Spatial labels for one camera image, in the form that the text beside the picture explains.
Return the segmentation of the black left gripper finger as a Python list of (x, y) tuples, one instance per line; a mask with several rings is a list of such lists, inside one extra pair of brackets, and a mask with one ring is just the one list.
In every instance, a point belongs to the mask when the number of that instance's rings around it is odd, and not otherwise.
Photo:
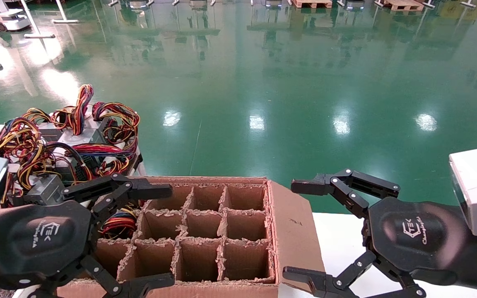
[(63, 189), (63, 201), (89, 202), (93, 222), (104, 222), (129, 204), (172, 196), (169, 184), (152, 185), (146, 178), (128, 178), (119, 173)]
[(92, 255), (85, 255), (55, 269), (42, 262), (40, 269), (0, 274), (0, 288), (18, 290), (38, 285), (29, 298), (55, 298), (55, 289), (86, 271), (105, 291), (104, 298), (144, 298), (149, 292), (174, 285), (172, 272), (139, 277), (120, 283)]

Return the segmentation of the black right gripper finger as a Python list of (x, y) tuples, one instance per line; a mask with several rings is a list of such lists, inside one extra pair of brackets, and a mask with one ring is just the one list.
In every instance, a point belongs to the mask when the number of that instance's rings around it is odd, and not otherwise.
[[(305, 283), (310, 287), (310, 293), (316, 298), (357, 298), (350, 286), (373, 265), (385, 264), (385, 259), (373, 251), (367, 250), (351, 265), (347, 266), (338, 276), (329, 275), (319, 270), (303, 269), (285, 266), (282, 275), (285, 279)], [(426, 291), (422, 289), (409, 273), (392, 272), (394, 280), (402, 287), (401, 290), (382, 293), (373, 298), (425, 298)]]
[(300, 195), (330, 195), (359, 219), (369, 218), (370, 204), (359, 192), (379, 199), (397, 198), (400, 186), (346, 168), (334, 174), (318, 173), (310, 180), (293, 179), (290, 190)]

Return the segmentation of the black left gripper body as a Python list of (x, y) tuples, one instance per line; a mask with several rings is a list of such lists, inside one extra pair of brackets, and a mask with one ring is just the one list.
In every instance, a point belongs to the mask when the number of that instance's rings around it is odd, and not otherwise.
[(89, 249), (91, 212), (74, 201), (0, 209), (0, 276), (53, 276)]

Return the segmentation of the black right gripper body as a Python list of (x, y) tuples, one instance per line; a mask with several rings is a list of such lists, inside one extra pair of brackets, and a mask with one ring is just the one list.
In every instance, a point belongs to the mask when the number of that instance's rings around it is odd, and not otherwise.
[(434, 285), (458, 282), (454, 262), (469, 237), (458, 206), (385, 198), (369, 207), (367, 249), (392, 280), (401, 276)]

